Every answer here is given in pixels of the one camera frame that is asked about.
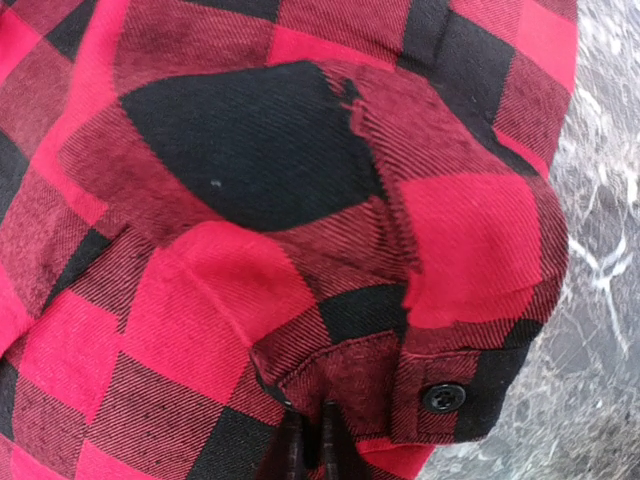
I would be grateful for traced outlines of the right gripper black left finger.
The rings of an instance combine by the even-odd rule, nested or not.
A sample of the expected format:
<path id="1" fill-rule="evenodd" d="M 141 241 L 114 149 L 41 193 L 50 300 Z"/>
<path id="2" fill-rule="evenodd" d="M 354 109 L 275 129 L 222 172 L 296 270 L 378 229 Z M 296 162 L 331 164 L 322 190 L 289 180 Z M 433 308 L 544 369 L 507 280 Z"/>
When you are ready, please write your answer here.
<path id="1" fill-rule="evenodd" d="M 256 474 L 257 480 L 306 478 L 302 416 L 286 410 Z"/>

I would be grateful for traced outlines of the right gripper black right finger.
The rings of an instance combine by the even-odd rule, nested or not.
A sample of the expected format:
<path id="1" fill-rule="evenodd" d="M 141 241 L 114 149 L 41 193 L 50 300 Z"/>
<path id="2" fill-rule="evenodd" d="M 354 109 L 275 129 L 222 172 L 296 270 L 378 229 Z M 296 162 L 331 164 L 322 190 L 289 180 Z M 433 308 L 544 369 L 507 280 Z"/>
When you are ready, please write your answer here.
<path id="1" fill-rule="evenodd" d="M 322 404 L 316 426 L 316 456 L 327 480 L 369 480 L 368 464 L 357 450 L 355 441 L 334 401 Z"/>

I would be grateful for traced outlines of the red black plaid shirt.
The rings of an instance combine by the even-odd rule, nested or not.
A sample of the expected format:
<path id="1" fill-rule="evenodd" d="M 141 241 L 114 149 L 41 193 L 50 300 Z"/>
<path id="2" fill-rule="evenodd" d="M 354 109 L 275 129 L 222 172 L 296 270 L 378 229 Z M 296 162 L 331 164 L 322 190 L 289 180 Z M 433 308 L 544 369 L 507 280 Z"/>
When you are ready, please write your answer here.
<path id="1" fill-rule="evenodd" d="M 1 475 L 371 479 L 495 426 L 559 300 L 573 1 L 5 1 Z"/>

